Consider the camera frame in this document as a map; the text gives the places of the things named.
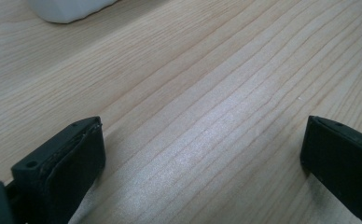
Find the screw hole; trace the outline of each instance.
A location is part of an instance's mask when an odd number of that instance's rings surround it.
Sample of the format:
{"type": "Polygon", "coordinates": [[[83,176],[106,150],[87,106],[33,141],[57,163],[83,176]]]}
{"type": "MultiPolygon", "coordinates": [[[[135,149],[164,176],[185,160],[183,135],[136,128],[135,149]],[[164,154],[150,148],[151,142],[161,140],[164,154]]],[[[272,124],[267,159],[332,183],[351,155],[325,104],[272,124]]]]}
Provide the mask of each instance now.
{"type": "Polygon", "coordinates": [[[27,168],[34,168],[34,167],[36,167],[37,165],[38,165],[38,162],[37,162],[37,161],[29,161],[29,162],[27,162],[26,167],[27,167],[27,168]]]}

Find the light wooden surface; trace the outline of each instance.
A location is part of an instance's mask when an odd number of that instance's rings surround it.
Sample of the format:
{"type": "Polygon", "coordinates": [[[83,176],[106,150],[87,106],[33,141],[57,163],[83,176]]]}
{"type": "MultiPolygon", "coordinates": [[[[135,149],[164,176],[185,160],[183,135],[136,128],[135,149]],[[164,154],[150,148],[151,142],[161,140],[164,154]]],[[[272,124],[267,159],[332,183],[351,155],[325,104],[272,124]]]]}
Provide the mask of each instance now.
{"type": "Polygon", "coordinates": [[[104,124],[72,223],[359,223],[299,165],[311,114],[362,132],[362,0],[123,0],[68,25],[0,0],[0,180],[104,124]]]}

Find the white object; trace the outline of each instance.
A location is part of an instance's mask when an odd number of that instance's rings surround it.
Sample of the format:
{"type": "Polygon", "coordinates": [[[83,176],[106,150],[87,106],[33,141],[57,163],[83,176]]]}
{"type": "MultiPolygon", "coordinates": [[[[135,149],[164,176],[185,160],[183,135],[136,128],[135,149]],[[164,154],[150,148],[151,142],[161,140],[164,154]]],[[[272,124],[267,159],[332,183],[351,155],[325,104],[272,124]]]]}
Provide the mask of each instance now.
{"type": "Polygon", "coordinates": [[[68,23],[87,17],[117,0],[27,0],[45,21],[68,23]]]}

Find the table surface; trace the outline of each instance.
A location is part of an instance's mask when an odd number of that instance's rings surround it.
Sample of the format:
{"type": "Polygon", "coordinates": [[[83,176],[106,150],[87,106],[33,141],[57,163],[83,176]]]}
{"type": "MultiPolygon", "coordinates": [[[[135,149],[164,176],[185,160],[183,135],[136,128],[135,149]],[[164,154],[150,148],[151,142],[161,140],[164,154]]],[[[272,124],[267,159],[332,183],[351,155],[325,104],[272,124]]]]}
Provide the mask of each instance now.
{"type": "Polygon", "coordinates": [[[123,0],[71,24],[0,0],[0,180],[100,116],[107,164],[71,223],[359,223],[299,152],[362,132],[362,1],[123,0]]]}

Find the small hole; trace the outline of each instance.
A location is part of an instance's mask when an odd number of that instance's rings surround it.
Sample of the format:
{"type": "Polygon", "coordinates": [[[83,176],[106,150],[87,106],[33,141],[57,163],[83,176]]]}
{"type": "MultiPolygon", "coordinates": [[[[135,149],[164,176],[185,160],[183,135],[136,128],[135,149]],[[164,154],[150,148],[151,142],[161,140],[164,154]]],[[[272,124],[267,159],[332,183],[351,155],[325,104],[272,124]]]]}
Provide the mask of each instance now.
{"type": "Polygon", "coordinates": [[[29,161],[29,162],[27,162],[26,167],[27,168],[33,168],[33,167],[35,167],[37,165],[38,165],[37,161],[29,161]]]}

